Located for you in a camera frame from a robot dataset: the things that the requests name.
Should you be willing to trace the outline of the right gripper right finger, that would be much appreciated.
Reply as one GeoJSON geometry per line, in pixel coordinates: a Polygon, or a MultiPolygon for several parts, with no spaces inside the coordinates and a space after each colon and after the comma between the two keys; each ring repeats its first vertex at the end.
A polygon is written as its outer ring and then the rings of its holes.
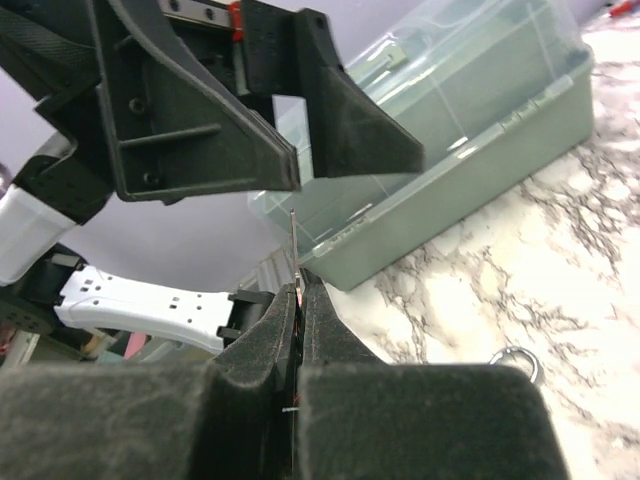
{"type": "Polygon", "coordinates": [[[511,366],[389,365],[304,274],[296,418],[305,479],[565,479],[538,387],[511,366]]]}

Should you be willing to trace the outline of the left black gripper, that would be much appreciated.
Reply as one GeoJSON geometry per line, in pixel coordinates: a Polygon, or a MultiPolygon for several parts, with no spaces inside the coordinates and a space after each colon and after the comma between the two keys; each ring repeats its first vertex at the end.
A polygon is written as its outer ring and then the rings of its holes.
{"type": "Polygon", "coordinates": [[[239,100],[247,98],[306,100],[316,178],[424,171],[422,144],[345,72],[318,11],[263,1],[90,1],[87,9],[124,201],[298,190],[295,148],[239,100]]]}

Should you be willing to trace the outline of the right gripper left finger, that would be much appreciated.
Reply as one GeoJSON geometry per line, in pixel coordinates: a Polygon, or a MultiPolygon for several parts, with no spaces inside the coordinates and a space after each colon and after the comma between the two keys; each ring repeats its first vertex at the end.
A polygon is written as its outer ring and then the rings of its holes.
{"type": "Polygon", "coordinates": [[[1,376],[5,479],[281,479],[292,469],[292,286],[206,362],[37,364],[1,376]]]}

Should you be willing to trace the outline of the silver keys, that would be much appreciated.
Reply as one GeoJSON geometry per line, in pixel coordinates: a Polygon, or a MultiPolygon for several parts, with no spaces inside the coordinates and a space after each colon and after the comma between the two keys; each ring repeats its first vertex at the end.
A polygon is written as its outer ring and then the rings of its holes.
{"type": "Polygon", "coordinates": [[[294,209],[290,210],[289,218],[290,218],[291,248],[292,248],[292,261],[293,261],[293,278],[295,283],[298,308],[302,309],[303,286],[302,286],[302,275],[301,275],[301,270],[299,266],[297,220],[296,220],[296,213],[294,209]]]}

